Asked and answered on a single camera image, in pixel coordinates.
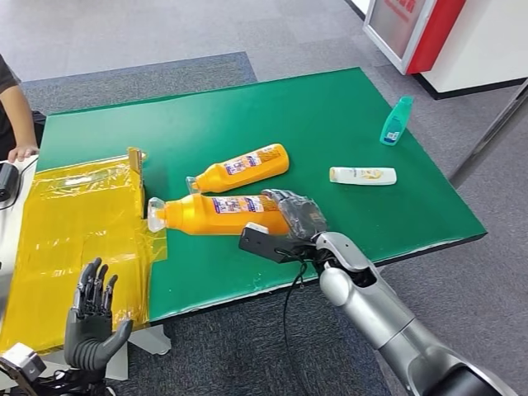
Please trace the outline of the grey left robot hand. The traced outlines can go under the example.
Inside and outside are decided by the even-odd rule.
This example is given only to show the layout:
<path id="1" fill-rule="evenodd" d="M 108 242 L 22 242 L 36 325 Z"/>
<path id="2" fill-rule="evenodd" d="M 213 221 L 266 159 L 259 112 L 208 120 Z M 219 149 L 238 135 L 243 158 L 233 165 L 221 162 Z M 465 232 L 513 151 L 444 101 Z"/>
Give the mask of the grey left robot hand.
<path id="1" fill-rule="evenodd" d="M 75 290 L 64 338 L 66 364 L 79 370 L 104 370 L 132 333 L 126 318 L 112 330 L 112 296 L 117 275 L 106 281 L 109 266 L 97 257 L 85 266 Z"/>

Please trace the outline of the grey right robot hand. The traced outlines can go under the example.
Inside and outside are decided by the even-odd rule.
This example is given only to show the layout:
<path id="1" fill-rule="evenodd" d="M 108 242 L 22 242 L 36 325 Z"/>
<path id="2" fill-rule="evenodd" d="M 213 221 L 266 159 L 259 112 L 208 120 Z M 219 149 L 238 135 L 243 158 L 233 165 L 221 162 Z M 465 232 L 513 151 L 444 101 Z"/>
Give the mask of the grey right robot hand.
<path id="1" fill-rule="evenodd" d="M 321 209 L 307 196 L 280 189 L 265 189 L 262 193 L 277 204 L 293 237 L 312 242 L 315 236 L 328 229 Z"/>

